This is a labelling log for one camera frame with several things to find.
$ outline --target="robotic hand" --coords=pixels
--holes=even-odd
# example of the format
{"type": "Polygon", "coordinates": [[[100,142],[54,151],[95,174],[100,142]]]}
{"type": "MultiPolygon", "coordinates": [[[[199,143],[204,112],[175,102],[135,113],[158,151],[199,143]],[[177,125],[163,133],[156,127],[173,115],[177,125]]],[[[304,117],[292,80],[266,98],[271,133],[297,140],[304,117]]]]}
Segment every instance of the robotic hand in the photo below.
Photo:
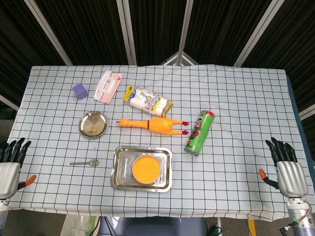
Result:
{"type": "Polygon", "coordinates": [[[24,140],[21,138],[18,142],[13,141],[10,145],[0,147],[0,236],[9,210],[7,199],[36,179],[36,176],[31,176],[27,181],[19,183],[21,167],[31,145],[28,141],[21,149],[24,140]]]}
{"type": "Polygon", "coordinates": [[[310,215],[311,205],[302,198],[308,193],[305,175],[302,166],[297,162],[294,149],[290,144],[284,144],[271,137],[266,140],[271,151],[271,156],[277,169],[278,182],[270,180],[265,172],[260,169],[261,179],[268,185],[279,189],[286,196],[286,208],[292,223],[280,229],[283,236],[290,228],[295,236],[315,235],[315,221],[310,215]]]}

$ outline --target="rubber chicken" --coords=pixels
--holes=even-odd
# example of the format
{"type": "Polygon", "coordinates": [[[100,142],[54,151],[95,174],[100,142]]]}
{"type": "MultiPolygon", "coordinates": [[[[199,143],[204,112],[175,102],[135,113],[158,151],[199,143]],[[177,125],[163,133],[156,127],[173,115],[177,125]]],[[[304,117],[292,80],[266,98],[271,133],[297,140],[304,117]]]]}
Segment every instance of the rubber chicken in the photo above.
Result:
{"type": "Polygon", "coordinates": [[[141,128],[149,129],[151,132],[160,133],[160,134],[188,134],[187,130],[173,130],[174,124],[182,124],[184,126],[189,125],[186,121],[180,121],[169,118],[153,118],[151,120],[145,121],[132,121],[129,119],[121,119],[117,121],[120,126],[136,126],[141,128]]]}

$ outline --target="spoon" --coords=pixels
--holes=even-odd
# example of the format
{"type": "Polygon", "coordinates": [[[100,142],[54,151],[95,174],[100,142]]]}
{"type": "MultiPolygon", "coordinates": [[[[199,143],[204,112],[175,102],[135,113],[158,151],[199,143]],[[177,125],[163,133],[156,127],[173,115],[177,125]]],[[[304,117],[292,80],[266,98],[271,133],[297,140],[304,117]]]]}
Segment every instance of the spoon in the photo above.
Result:
{"type": "Polygon", "coordinates": [[[90,165],[90,166],[98,166],[99,165],[99,160],[92,159],[91,161],[87,162],[71,162],[69,165],[74,166],[74,165],[90,165]]]}

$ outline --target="purple sponge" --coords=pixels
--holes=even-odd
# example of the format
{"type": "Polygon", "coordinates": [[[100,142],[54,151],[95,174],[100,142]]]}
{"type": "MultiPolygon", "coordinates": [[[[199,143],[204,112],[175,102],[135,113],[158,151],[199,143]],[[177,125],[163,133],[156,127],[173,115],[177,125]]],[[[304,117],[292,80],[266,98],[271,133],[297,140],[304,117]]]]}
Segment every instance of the purple sponge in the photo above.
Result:
{"type": "Polygon", "coordinates": [[[72,88],[79,99],[83,99],[89,95],[82,84],[78,84],[72,88]]]}

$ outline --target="orange bowl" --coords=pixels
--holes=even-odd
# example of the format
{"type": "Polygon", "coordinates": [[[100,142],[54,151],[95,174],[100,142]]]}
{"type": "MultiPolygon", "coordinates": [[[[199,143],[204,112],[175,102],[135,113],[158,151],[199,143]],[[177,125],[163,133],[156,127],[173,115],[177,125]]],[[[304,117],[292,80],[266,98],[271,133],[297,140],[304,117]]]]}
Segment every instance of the orange bowl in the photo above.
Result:
{"type": "Polygon", "coordinates": [[[158,179],[160,173],[161,165],[154,156],[139,156],[132,165],[134,178],[143,184],[153,183],[158,179]]]}

